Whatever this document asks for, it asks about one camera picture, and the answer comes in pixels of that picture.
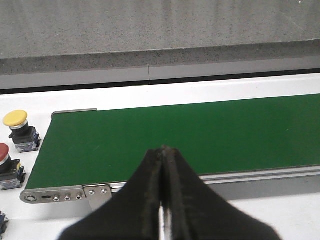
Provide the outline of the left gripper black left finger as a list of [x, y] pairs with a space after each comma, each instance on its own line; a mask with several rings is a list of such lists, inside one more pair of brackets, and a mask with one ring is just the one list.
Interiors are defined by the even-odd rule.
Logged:
[[157, 240], [160, 149], [151, 149], [125, 186], [93, 213], [66, 228], [61, 240]]

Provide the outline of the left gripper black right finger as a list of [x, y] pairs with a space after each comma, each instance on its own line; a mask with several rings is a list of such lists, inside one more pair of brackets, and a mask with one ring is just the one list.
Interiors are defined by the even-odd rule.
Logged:
[[171, 240], [278, 240], [269, 225], [229, 204], [206, 185], [176, 148], [163, 147], [162, 203]]

